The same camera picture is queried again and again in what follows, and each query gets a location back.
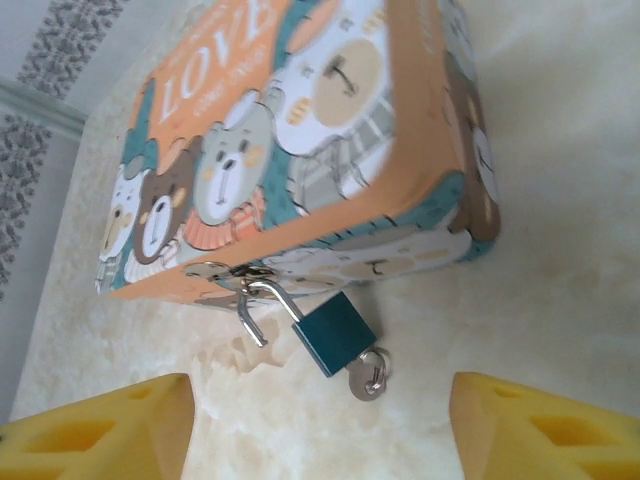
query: orange tin box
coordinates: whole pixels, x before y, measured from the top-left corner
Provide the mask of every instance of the orange tin box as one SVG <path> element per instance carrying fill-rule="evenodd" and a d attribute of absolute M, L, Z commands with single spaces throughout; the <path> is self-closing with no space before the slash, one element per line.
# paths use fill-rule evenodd
<path fill-rule="evenodd" d="M 299 296 L 484 254 L 476 81 L 455 0 L 217 2 L 134 105 L 98 291 L 234 309 L 251 269 Z"/>

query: wall trim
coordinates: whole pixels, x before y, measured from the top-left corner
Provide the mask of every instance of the wall trim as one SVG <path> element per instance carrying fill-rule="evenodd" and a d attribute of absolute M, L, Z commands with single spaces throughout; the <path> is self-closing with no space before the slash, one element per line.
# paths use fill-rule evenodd
<path fill-rule="evenodd" d="M 0 76 L 0 103 L 17 115 L 42 123 L 52 132 L 78 143 L 82 138 L 87 115 L 20 82 Z"/>

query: padlock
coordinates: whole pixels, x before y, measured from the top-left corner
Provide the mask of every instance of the padlock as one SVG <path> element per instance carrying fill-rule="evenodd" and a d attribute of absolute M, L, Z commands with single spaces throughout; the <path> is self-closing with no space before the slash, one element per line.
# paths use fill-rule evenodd
<path fill-rule="evenodd" d="M 246 283 L 238 301 L 238 315 L 259 347 L 266 345 L 267 340 L 247 308 L 247 299 L 258 290 L 273 293 L 286 308 L 295 320 L 293 330 L 327 377 L 357 361 L 376 342 L 375 334 L 344 293 L 338 293 L 308 315 L 303 315 L 280 285 L 259 279 Z"/>

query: padlock shackle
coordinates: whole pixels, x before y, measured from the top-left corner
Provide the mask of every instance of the padlock shackle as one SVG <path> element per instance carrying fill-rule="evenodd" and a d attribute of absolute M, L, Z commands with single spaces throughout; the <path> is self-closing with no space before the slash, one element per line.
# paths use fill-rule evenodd
<path fill-rule="evenodd" d="M 247 283 L 240 292 L 240 298 L 238 299 L 238 316 L 244 326 L 245 330 L 251 335 L 251 338 L 258 347 L 262 348 L 269 343 L 265 338 L 262 330 L 251 317 L 249 308 L 247 306 L 247 300 L 251 297 L 252 292 L 255 290 L 265 290 L 272 293 L 278 301 L 282 304 L 285 310 L 291 315 L 296 323 L 304 317 L 298 306 L 291 299 L 287 291 L 278 285 L 276 282 L 266 279 L 252 280 Z"/>

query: key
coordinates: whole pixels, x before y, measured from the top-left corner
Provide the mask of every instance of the key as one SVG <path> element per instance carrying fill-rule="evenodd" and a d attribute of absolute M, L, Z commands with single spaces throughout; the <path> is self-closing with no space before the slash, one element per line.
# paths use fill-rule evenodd
<path fill-rule="evenodd" d="M 358 400 L 371 402 L 387 389 L 387 365 L 376 350 L 367 350 L 347 365 L 349 388 Z"/>

